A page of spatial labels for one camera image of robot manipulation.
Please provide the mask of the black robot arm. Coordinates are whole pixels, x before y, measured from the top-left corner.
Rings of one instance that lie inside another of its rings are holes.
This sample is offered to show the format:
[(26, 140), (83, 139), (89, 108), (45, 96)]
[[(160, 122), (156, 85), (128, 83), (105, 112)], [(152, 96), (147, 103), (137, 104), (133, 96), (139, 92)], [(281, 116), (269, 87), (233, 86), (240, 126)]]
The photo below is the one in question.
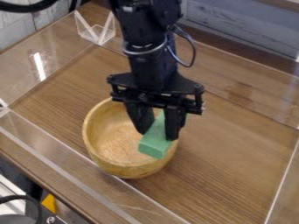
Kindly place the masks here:
[(164, 112), (165, 139), (179, 138), (188, 114), (203, 113), (204, 86), (179, 73), (191, 67), (176, 56), (176, 35), (191, 39), (176, 22), (181, 18), (181, 0), (107, 0), (123, 33), (121, 50), (131, 71), (112, 74), (112, 100), (125, 111), (139, 133), (155, 122), (153, 109)]

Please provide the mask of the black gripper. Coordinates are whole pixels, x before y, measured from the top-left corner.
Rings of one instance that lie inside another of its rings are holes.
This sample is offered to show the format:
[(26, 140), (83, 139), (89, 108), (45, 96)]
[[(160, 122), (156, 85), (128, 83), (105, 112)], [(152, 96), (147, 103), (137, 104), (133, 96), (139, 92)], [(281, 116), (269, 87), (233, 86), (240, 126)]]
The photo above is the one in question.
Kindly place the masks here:
[(179, 71), (175, 50), (133, 52), (124, 50), (131, 71), (112, 74), (112, 99), (123, 102), (135, 129), (144, 134), (155, 121), (153, 109), (164, 112), (165, 139), (179, 138), (185, 123), (185, 113), (203, 113), (204, 86), (187, 79)]

